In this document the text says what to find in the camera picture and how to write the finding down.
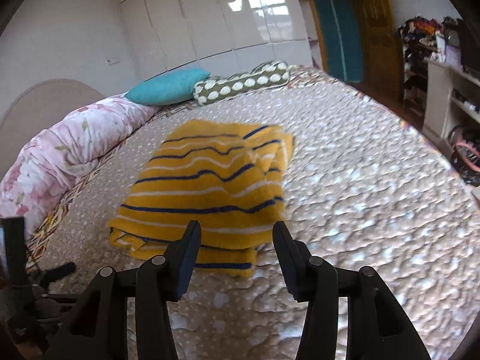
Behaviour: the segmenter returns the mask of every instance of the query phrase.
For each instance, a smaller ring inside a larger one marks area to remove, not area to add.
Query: metal screw
[[[372,276],[375,275],[375,269],[373,269],[371,266],[364,266],[361,269],[361,272],[365,275],[371,278]]]
[[[152,259],[152,264],[155,266],[160,266],[165,262],[165,257],[163,256],[155,256]]]
[[[113,269],[110,268],[109,266],[106,266],[105,268],[101,269],[100,276],[104,278],[108,278],[112,273],[113,273]]]
[[[323,259],[322,257],[318,257],[318,256],[311,256],[309,259],[308,259],[308,262],[313,265],[313,266],[321,266],[322,263],[323,263]]]

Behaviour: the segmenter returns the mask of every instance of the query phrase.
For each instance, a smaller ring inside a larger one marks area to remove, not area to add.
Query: wooden floor
[[[358,83],[353,85],[359,91],[369,95],[371,98],[378,101],[380,104],[389,108],[395,114],[400,116],[410,125],[414,126],[418,131],[422,130],[423,126],[423,116],[419,116],[411,111],[409,108],[403,107],[403,102],[400,99],[392,99],[386,97],[385,95],[379,93],[378,91],[373,90],[372,88],[367,88],[363,83]]]

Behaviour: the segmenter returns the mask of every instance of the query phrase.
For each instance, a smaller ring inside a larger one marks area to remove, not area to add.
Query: round bed
[[[480,310],[480,220],[449,163],[412,127],[327,75],[292,73],[284,88],[162,114],[144,125],[69,198],[43,245],[42,268],[66,261],[75,274],[56,292],[85,289],[103,266],[142,262],[108,242],[107,220],[143,164],[191,119],[282,125],[296,148],[284,178],[286,224],[334,266],[372,266],[413,322],[432,359],[448,359]],[[273,245],[251,278],[194,271],[169,304],[180,359],[294,359],[306,312],[285,288]],[[129,303],[134,351],[134,302]],[[345,358],[347,302],[340,299],[337,358]]]

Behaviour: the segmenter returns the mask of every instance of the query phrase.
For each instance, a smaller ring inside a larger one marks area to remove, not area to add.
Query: yellow striped towel
[[[202,120],[174,130],[111,219],[110,241],[147,260],[202,225],[196,267],[250,276],[255,247],[284,210],[282,177],[293,138],[279,126]]]

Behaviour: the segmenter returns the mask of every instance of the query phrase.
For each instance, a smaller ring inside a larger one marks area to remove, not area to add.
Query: pink floral comforter
[[[95,169],[98,158],[157,110],[116,95],[72,111],[40,132],[20,150],[0,183],[0,218],[25,216],[30,239],[62,195]]]

